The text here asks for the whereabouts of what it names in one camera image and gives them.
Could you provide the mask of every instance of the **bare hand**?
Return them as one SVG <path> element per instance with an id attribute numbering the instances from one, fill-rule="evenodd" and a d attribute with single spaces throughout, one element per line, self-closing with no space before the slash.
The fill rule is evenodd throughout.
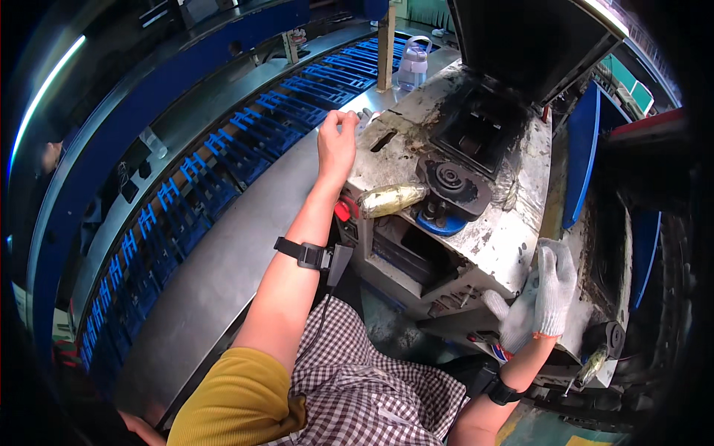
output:
<path id="1" fill-rule="evenodd" d="M 355 127 L 359 117 L 353 111 L 332 110 L 320 127 L 317 151 L 320 159 L 318 182 L 331 188 L 342 188 L 355 162 Z M 337 130 L 342 125 L 342 132 Z"/>

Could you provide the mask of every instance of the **yellow sleeve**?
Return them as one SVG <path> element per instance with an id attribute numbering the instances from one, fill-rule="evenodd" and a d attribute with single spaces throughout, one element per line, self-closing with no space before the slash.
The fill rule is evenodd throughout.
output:
<path id="1" fill-rule="evenodd" d="M 179 410 L 169 446 L 248 446 L 304 427 L 305 398 L 288 401 L 290 377 L 275 358 L 228 349 Z"/>

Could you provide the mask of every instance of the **floor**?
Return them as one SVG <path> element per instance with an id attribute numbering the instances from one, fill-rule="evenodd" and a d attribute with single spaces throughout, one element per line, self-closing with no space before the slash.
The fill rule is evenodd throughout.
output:
<path id="1" fill-rule="evenodd" d="M 380 353 L 428 365 L 466 354 L 457 345 L 422 333 L 397 303 L 364 281 L 361 297 L 367 336 Z M 626 437 L 575 427 L 553 413 L 521 404 L 501 428 L 495 446 L 609 446 Z"/>

